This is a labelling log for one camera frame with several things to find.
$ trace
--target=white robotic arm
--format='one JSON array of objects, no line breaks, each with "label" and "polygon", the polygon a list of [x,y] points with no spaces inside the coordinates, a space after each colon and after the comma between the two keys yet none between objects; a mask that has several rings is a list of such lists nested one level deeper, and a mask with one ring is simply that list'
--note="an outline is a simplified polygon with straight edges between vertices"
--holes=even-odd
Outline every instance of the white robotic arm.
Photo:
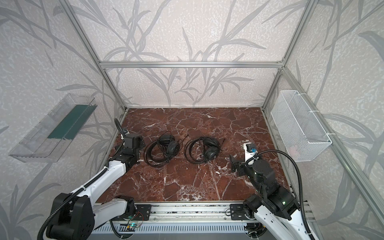
[{"label": "white robotic arm", "polygon": [[239,176],[247,175],[259,193],[244,201],[245,214],[254,216],[277,240],[319,240],[303,219],[303,208],[287,189],[277,183],[273,169],[259,158],[261,153],[258,154],[255,144],[247,142],[243,148],[245,161],[237,161],[231,156],[232,171],[237,171]]},{"label": "white robotic arm", "polygon": [[145,146],[142,136],[122,134],[123,143],[108,161],[108,166],[71,193],[61,193],[54,199],[51,215],[42,225],[38,240],[43,239],[45,229],[48,238],[85,240],[94,229],[110,219],[122,214],[134,215],[136,209],[130,197],[119,196],[105,204],[95,205],[110,185],[138,163],[139,150]]}]

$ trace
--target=transparent acrylic tray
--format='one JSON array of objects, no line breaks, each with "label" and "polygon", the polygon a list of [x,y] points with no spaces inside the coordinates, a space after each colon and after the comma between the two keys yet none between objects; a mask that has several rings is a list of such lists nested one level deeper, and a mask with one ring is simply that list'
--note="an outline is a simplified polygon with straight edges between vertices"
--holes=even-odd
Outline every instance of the transparent acrylic tray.
[{"label": "transparent acrylic tray", "polygon": [[9,153],[22,162],[57,162],[97,105],[67,94]]}]

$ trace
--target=patterned wallpaper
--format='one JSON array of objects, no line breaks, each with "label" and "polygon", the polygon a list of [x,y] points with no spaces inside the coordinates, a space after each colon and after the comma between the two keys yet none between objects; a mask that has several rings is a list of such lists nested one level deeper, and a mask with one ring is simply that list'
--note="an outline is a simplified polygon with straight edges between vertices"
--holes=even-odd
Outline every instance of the patterned wallpaper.
[{"label": "patterned wallpaper", "polygon": [[[108,74],[127,106],[261,106],[274,68],[115,68]],[[212,76],[205,81],[204,75]]]},{"label": "patterned wallpaper", "polygon": [[[70,3],[102,61],[279,61],[307,0]],[[274,73],[109,69],[127,105],[136,107],[260,106]]]},{"label": "patterned wallpaper", "polygon": [[103,61],[278,61],[306,0],[70,3]]},{"label": "patterned wallpaper", "polygon": [[[0,238],[36,239],[55,196],[102,164],[122,114],[58,2],[0,1]],[[67,94],[98,107],[56,163],[23,163],[10,150]]]},{"label": "patterned wallpaper", "polygon": [[318,5],[288,67],[384,197],[384,1]]},{"label": "patterned wallpaper", "polygon": [[[284,143],[270,114],[281,90],[292,90],[284,77],[281,77],[265,112],[277,140],[276,144],[284,151]],[[287,158],[283,161],[291,177],[291,184],[298,193],[295,169]],[[324,240],[384,239],[384,229],[331,148],[327,148],[314,160],[298,162],[297,165],[303,180],[304,199],[311,206]]]},{"label": "patterned wallpaper", "polygon": [[[288,68],[382,196],[383,24],[384,1],[318,4],[288,62]],[[274,96],[288,89],[283,79]],[[268,113],[274,101],[268,105]],[[268,119],[278,136],[273,119]],[[280,140],[278,145],[284,149]],[[287,165],[290,175],[295,176]],[[298,166],[305,199],[325,239],[384,239],[382,227],[330,148]]]}]

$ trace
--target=over-ear headphones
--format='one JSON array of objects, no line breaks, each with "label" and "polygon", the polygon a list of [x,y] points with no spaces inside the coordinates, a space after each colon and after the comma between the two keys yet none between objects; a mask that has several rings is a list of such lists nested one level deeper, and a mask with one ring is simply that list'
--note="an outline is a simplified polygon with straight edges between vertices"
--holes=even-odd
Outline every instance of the over-ear headphones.
[{"label": "over-ear headphones", "polygon": [[[221,152],[221,146],[223,145],[225,139],[223,139],[222,144],[218,142],[216,138],[213,137],[196,137],[189,140],[184,148],[184,156],[185,158],[193,164],[201,164],[204,162],[209,162],[215,159],[218,154]],[[196,143],[199,143],[200,147],[200,158],[197,159],[192,156],[192,149]]]},{"label": "over-ear headphones", "polygon": [[173,135],[162,135],[157,140],[159,144],[166,148],[166,154],[174,157],[180,151],[180,143],[175,141],[175,137]]},{"label": "over-ear headphones", "polygon": [[[144,150],[144,160],[151,167],[162,167],[166,165],[173,157],[175,157],[181,149],[184,140],[175,140],[170,131],[166,131],[158,139],[151,142]],[[158,146],[163,154],[163,158],[153,158],[152,150]]]}]

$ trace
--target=marble floor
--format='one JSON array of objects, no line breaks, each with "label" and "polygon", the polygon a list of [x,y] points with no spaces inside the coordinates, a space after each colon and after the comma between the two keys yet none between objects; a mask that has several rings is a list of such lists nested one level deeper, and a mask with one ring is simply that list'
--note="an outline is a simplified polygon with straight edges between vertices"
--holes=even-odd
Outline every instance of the marble floor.
[{"label": "marble floor", "polygon": [[[120,177],[99,198],[107,202],[115,196],[134,197],[135,202],[149,201],[243,201],[255,190],[243,176],[231,173],[229,155],[244,159],[243,142],[254,142],[258,151],[273,149],[271,136],[260,108],[157,108],[130,109],[122,124],[139,133],[149,144],[170,130],[176,139],[213,136],[223,152],[207,164],[195,165],[184,157],[184,149],[162,168],[153,168],[143,160]],[[115,145],[121,143],[120,136]],[[276,172],[280,184],[288,187],[277,155],[264,155]]]}]

